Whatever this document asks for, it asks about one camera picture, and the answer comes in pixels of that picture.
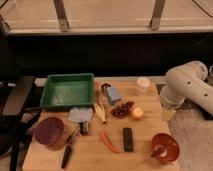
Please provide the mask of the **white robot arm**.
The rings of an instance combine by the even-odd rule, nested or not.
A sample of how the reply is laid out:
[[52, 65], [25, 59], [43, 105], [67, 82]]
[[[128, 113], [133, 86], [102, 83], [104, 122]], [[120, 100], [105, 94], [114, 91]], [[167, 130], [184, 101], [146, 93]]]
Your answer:
[[213, 86], [205, 80], [208, 69], [201, 61], [191, 61], [169, 69], [160, 101], [167, 109], [178, 109], [186, 99], [198, 105], [206, 120], [213, 120]]

